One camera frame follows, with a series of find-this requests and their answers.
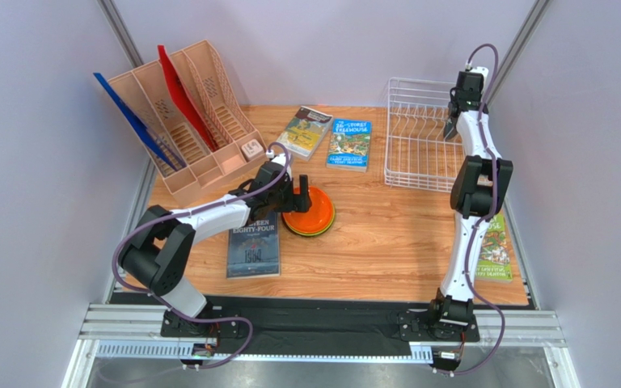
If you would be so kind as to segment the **orange plate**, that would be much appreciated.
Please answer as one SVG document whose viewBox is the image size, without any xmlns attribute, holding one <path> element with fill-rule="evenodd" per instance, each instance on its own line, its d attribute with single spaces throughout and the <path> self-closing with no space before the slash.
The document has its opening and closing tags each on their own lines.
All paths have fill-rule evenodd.
<svg viewBox="0 0 621 388">
<path fill-rule="evenodd" d="M 310 207 L 307 213 L 283 213 L 281 215 L 281 220 L 284 216 L 291 217 L 336 217 L 336 209 L 329 195 L 320 188 L 315 186 L 309 187 L 310 199 L 312 201 L 312 206 Z"/>
</svg>

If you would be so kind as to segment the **green plate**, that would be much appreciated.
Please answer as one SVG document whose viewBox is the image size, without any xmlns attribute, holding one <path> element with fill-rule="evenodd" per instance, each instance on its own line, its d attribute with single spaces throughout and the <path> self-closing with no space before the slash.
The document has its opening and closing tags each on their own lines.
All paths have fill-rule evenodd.
<svg viewBox="0 0 621 388">
<path fill-rule="evenodd" d="M 311 217 L 311 218 L 298 218 L 291 216 L 284 216 L 282 218 L 285 227 L 297 236 L 302 237 L 317 237 L 326 233 L 334 225 L 335 217 Z"/>
</svg>

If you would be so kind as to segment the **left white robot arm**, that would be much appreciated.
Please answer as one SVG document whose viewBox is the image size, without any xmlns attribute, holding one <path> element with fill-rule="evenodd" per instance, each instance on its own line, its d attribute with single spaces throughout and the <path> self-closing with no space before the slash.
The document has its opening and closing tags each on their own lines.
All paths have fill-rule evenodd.
<svg viewBox="0 0 621 388">
<path fill-rule="evenodd" d="M 112 259 L 149 293 L 182 318 L 200 322 L 206 297 L 185 275 L 191 249 L 216 234 L 249 226 L 270 213 L 310 210 L 307 175 L 293 178 L 283 157 L 265 162 L 256 176 L 218 200 L 189 209 L 169 211 L 155 205 L 122 240 Z"/>
</svg>

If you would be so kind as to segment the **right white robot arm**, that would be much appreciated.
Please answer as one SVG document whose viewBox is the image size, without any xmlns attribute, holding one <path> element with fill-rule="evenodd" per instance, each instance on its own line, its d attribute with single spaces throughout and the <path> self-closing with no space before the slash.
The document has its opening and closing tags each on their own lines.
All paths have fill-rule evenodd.
<svg viewBox="0 0 621 388">
<path fill-rule="evenodd" d="M 450 90 L 443 138 L 461 137 L 465 158 L 452 186 L 455 238 L 450 266 L 431 301 L 430 321 L 441 330 L 464 330 L 473 322 L 475 273 L 485 234 L 509 187 L 513 164 L 501 157 L 491 139 L 484 99 L 488 70 L 458 73 Z"/>
</svg>

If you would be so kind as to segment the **small white cube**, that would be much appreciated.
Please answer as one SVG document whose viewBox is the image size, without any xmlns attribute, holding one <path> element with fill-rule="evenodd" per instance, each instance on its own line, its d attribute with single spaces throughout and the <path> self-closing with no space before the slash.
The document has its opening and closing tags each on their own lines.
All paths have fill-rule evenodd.
<svg viewBox="0 0 621 388">
<path fill-rule="evenodd" d="M 243 157 L 247 162 L 250 162 L 261 155 L 265 155 L 265 148 L 256 139 L 251 139 L 243 143 L 240 147 Z"/>
</svg>

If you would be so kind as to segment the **Nineteen Eighty-Four book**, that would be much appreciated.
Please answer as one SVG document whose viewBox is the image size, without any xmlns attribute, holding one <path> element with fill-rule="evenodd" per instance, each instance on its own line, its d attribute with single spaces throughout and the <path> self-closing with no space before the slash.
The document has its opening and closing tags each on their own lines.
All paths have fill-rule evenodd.
<svg viewBox="0 0 621 388">
<path fill-rule="evenodd" d="M 271 212 L 249 226 L 232 229 L 228 235 L 227 279 L 279 276 L 281 256 L 279 215 Z"/>
</svg>

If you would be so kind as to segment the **yellow grey illustrated book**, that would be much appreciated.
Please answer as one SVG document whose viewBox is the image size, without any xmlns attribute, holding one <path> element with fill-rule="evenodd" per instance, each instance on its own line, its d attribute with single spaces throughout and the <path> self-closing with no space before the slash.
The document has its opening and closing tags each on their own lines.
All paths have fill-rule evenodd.
<svg viewBox="0 0 621 388">
<path fill-rule="evenodd" d="M 276 139 L 290 153 L 308 162 L 331 128 L 333 115 L 301 106 Z"/>
</svg>

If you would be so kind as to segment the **26-Storey Treehouse blue book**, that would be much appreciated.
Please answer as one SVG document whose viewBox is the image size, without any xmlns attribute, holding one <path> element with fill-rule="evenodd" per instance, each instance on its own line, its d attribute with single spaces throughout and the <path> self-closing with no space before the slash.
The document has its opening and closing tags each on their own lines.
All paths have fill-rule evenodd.
<svg viewBox="0 0 621 388">
<path fill-rule="evenodd" d="M 368 170 L 372 123 L 334 119 L 326 167 L 365 173 Z"/>
</svg>

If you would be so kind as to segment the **black base mat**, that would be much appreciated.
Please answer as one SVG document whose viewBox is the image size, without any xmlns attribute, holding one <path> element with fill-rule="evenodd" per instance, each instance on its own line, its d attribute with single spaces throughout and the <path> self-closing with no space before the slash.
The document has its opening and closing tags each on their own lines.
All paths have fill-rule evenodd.
<svg viewBox="0 0 621 388">
<path fill-rule="evenodd" d="M 221 323 L 189 323 L 160 309 L 158 339 L 215 337 L 221 352 L 233 352 L 251 335 L 247 355 L 406 356 L 411 342 L 479 344 L 483 316 L 490 312 L 477 305 L 474 329 L 444 337 L 427 328 L 425 302 L 210 296 L 208 303 L 201 319 Z"/>
</svg>

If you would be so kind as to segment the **blue folder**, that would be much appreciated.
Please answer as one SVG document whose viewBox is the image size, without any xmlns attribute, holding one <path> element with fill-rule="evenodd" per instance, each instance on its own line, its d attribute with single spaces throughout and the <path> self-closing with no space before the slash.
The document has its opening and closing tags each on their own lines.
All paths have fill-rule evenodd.
<svg viewBox="0 0 621 388">
<path fill-rule="evenodd" d="M 118 107 L 122 115 L 128 121 L 133 131 L 137 134 L 143 145 L 154 154 L 158 160 L 166 163 L 172 170 L 178 171 L 186 167 L 184 160 L 167 145 L 157 134 L 148 128 L 137 114 L 125 103 L 117 92 L 110 86 L 107 79 L 98 72 L 94 72 L 96 80 L 108 94 L 113 103 Z"/>
</svg>

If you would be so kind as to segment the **beige plastic file organizer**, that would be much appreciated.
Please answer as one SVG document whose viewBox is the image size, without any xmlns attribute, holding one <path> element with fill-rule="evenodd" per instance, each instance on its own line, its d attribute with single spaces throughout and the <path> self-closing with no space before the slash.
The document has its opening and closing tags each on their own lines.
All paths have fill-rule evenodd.
<svg viewBox="0 0 621 388">
<path fill-rule="evenodd" d="M 267 145 L 244 115 L 222 59 L 202 40 L 110 78 L 112 95 L 146 127 L 164 188 L 185 208 L 258 168 Z"/>
</svg>

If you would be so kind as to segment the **65-Storey Treehouse green book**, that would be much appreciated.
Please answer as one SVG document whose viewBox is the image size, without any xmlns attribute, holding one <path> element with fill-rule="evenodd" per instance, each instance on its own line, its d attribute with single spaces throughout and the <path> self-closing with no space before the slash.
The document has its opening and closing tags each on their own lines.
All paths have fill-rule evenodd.
<svg viewBox="0 0 621 388">
<path fill-rule="evenodd" d="M 510 283 L 513 279 L 511 268 L 511 250 L 507 239 L 505 216 L 499 212 L 490 222 L 484 236 L 476 280 Z"/>
</svg>

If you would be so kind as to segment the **red folder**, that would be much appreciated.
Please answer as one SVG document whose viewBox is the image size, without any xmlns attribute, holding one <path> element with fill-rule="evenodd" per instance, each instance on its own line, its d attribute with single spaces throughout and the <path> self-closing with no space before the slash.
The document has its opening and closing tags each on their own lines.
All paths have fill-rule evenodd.
<svg viewBox="0 0 621 388">
<path fill-rule="evenodd" d="M 165 46 L 159 44 L 157 46 L 157 50 L 158 59 L 163 69 L 163 77 L 165 78 L 172 102 L 187 119 L 188 123 L 196 130 L 197 134 L 207 145 L 208 149 L 210 151 L 216 151 L 218 149 L 217 143 L 210 134 L 200 113 L 193 105 L 190 99 L 190 94 L 181 82 L 180 76 L 171 61 Z"/>
</svg>

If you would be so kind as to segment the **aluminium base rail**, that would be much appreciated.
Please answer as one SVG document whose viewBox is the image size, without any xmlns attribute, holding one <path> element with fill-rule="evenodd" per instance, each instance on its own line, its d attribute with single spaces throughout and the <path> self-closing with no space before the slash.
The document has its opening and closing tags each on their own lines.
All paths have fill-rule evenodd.
<svg viewBox="0 0 621 388">
<path fill-rule="evenodd" d="M 92 304 L 65 376 L 89 380 L 98 357 L 177 361 L 180 370 L 244 361 L 421 363 L 453 379 L 477 375 L 507 348 L 540 348 L 552 381 L 576 387 L 556 314 L 474 309 L 463 333 L 437 335 L 422 303 L 216 297 L 211 315 L 190 323 L 157 304 Z"/>
</svg>

